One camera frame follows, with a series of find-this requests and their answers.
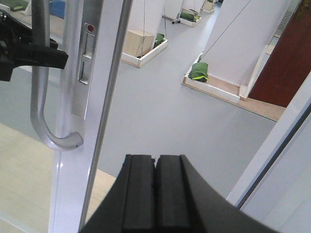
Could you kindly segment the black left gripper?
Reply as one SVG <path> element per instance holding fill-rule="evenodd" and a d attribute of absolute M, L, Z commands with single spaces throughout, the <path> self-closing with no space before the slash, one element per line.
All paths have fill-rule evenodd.
<path fill-rule="evenodd" d="M 55 40 L 50 45 L 33 42 L 32 29 L 17 21 L 6 11 L 0 11 L 0 80 L 9 82 L 13 69 L 21 66 L 64 69 L 66 52 L 58 49 Z"/>

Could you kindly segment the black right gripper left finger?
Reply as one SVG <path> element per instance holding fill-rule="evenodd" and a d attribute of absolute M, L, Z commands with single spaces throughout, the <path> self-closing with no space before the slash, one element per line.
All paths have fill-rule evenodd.
<path fill-rule="evenodd" d="M 114 184 L 81 232 L 152 232 L 155 226 L 153 184 L 151 156 L 126 155 Z"/>

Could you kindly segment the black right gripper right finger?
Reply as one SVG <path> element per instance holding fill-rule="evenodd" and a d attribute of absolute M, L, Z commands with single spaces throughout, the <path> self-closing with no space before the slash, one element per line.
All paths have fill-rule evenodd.
<path fill-rule="evenodd" d="M 227 202 L 185 155 L 162 155 L 156 165 L 157 233 L 272 233 Z"/>

